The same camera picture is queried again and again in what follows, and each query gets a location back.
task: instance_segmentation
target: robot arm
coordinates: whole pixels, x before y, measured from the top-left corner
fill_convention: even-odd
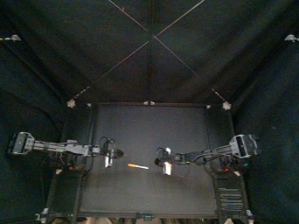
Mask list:
[[[71,154],[83,157],[104,156],[107,158],[105,167],[112,166],[112,159],[122,158],[124,152],[109,147],[111,140],[107,139],[103,147],[96,145],[83,145],[77,141],[68,140],[67,143],[47,143],[33,138],[28,132],[20,132],[13,136],[9,144],[8,154],[24,156],[32,151],[56,153],[59,155]]]
[[[234,136],[228,145],[211,150],[195,151],[190,153],[171,154],[170,149],[158,148],[159,158],[155,164],[163,167],[163,173],[171,175],[172,164],[206,165],[210,161],[218,159],[219,170],[236,171],[244,166],[247,158],[260,154],[256,138],[252,135]]]

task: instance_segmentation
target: black fabric enclosure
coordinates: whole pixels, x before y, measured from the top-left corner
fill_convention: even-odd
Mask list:
[[[1,1],[0,223],[33,220],[52,181],[44,155],[5,155],[15,132],[72,138],[87,117],[72,127],[71,113],[88,103],[223,102],[236,133],[260,137],[244,176],[258,223],[298,223],[298,25],[295,0]]]

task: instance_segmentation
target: crossed wires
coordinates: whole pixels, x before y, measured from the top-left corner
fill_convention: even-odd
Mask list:
[[[144,26],[136,21],[136,19],[134,19],[134,17],[124,11],[124,9],[122,9],[119,7],[119,5],[112,1],[108,0],[119,9],[119,11],[142,27],[142,29],[146,32],[150,32]],[[167,51],[172,54],[172,56],[182,62],[182,64],[190,69],[190,71],[192,72],[194,75],[196,75],[198,77],[202,77],[194,70],[192,68],[187,65],[187,63],[183,61],[183,59],[175,54],[175,52],[171,50],[171,48],[164,44],[164,42],[158,38],[203,3],[206,0],[200,0],[192,7],[190,10],[187,10],[180,17],[178,17],[174,22],[171,24],[168,24],[163,30],[152,36],[152,38],[162,44],[162,46],[167,49]],[[80,95],[89,89],[92,88],[92,86],[95,86],[95,84],[150,44],[150,40],[146,41],[118,63],[116,65],[97,78],[93,80],[93,82],[71,98],[69,101],[75,101]],[[211,91],[214,92],[214,94],[226,102],[227,100],[224,99],[224,97],[220,95],[220,93],[215,90],[214,87],[210,86]]]

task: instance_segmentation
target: black curtain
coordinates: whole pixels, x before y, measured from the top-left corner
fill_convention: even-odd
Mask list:
[[[0,34],[11,37],[13,27],[1,23]],[[47,80],[47,71],[27,44],[23,41],[0,42],[1,223],[32,220],[43,210],[52,174],[41,168],[44,155],[7,156],[13,133],[27,131],[36,139],[59,141],[64,116],[60,92],[55,83]]]
[[[260,137],[263,154],[252,158],[246,176],[250,205],[260,223],[299,221],[298,65],[299,45],[284,42],[236,100],[238,133]]]

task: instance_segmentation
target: cable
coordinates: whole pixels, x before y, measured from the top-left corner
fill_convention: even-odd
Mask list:
[[[231,155],[227,155],[227,154],[222,154],[222,153],[206,153],[206,154],[200,154],[191,162],[194,163],[194,161],[196,159],[199,159],[200,157],[212,156],[212,155],[220,155],[220,156],[224,156],[224,157],[231,158]]]

